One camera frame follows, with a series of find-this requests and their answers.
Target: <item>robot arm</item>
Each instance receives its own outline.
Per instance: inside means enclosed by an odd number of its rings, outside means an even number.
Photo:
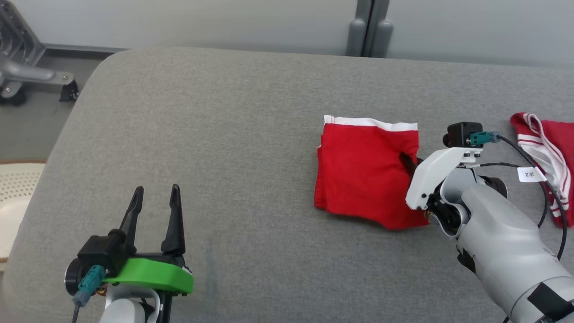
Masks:
[[[459,168],[482,150],[470,145],[469,124],[482,131],[470,122],[450,126],[447,136],[461,140],[444,140],[449,148],[416,167],[406,203],[457,240],[459,262],[512,322],[574,322],[574,277],[540,240],[537,225],[506,199],[502,181]]]
[[[168,230],[156,253],[138,253],[134,245],[143,191],[141,186],[135,190],[119,229],[91,236],[66,269],[66,290],[76,305],[73,322],[79,308],[98,293],[106,296],[100,323],[169,323],[172,298],[192,292],[193,275],[183,258],[180,188],[172,187]]]

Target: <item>white stripe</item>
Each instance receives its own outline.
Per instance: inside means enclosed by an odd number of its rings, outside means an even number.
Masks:
[[[562,193],[561,195],[565,196],[566,199],[568,200],[568,194],[570,194],[570,185],[571,185],[571,181],[572,181],[572,176],[570,174],[570,169],[568,168],[568,165],[566,164],[566,160],[564,159],[564,156],[562,155],[562,152],[560,151],[560,149],[558,149],[544,135],[544,129],[542,128],[542,122],[534,114],[529,115],[529,118],[533,118],[534,120],[536,120],[538,122],[538,127],[540,128],[540,137],[542,138],[542,143],[544,145],[549,146],[551,148],[551,149],[549,149],[550,153],[554,157],[558,158],[558,160],[559,160],[558,165],[555,165],[555,167],[561,168],[560,170],[556,171],[556,174],[559,175],[559,179],[560,179],[560,184],[559,184],[558,189],[561,191],[561,193]]]
[[[536,137],[536,136],[531,136],[529,134],[519,134],[518,135],[518,140],[530,140],[530,141],[535,141],[537,143],[541,143],[542,144],[542,139],[540,139],[540,137]]]
[[[333,116],[324,116],[326,124],[336,124],[336,125],[350,125],[350,126],[376,126],[386,131],[409,131],[418,130],[417,124],[406,124],[404,122],[399,122],[396,124],[388,124],[386,122],[380,122],[371,118],[342,118]]]
[[[533,146],[533,147],[543,147],[543,144],[539,144],[539,143],[531,143],[530,141],[523,141],[523,140],[518,140],[518,145],[520,147],[522,146]]]
[[[528,127],[530,128],[530,130],[535,133],[535,134],[540,134],[540,132],[538,132],[537,129],[533,129],[532,128],[532,120],[530,119],[531,114],[530,113],[525,113],[522,115],[522,118],[524,119],[524,121],[526,122],[526,124],[528,124]]]
[[[564,210],[568,210],[568,208],[570,207],[570,203],[568,202],[568,199],[562,197],[560,198],[560,202],[562,202],[562,207],[564,208]],[[556,202],[556,199],[554,199],[554,201],[552,201],[552,205],[550,205],[551,209],[558,209],[558,202]]]
[[[535,143],[526,143],[524,141],[519,141],[518,145],[544,170],[550,184],[554,187],[560,187],[558,185],[560,177],[556,174],[557,170],[554,167],[557,161],[553,160],[552,155],[548,151],[548,147]]]

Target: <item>gray fabric surface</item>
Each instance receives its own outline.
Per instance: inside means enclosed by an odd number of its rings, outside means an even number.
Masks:
[[[510,116],[574,121],[558,70],[168,48],[127,51],[89,79],[50,156],[4,278],[24,322],[65,322],[64,270],[92,234],[119,226],[145,187],[136,245],[158,251],[181,186],[192,295],[172,322],[498,322],[504,314],[456,261],[439,228],[391,232],[313,208],[323,114],[418,122],[420,156],[447,125],[478,121],[514,137]],[[484,162],[521,163],[504,143]],[[510,200],[540,216],[514,169]],[[552,221],[543,240],[557,250]],[[572,270],[573,239],[564,264]],[[97,321],[95,298],[79,322]]]

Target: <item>teal connector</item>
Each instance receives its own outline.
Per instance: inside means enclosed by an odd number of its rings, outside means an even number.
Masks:
[[[484,132],[475,132],[470,135],[470,142],[472,146],[476,145],[484,145],[487,143],[497,143],[500,141],[498,135],[500,132],[498,131],[484,131]]]
[[[102,284],[105,277],[106,270],[104,267],[93,265],[86,277],[78,285],[78,292],[73,296],[73,303],[80,307],[88,304],[90,297],[96,292],[96,289]]]

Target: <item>folded red cloth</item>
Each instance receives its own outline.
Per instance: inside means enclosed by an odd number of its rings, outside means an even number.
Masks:
[[[546,174],[566,211],[568,227],[574,225],[574,123],[540,121],[534,114],[520,112],[510,118],[522,147]],[[562,227],[560,211],[550,194],[550,209],[554,222]]]
[[[399,158],[405,152],[416,163],[417,124],[324,118],[315,207],[374,220],[388,229],[428,224],[424,212],[406,205],[410,176]]]

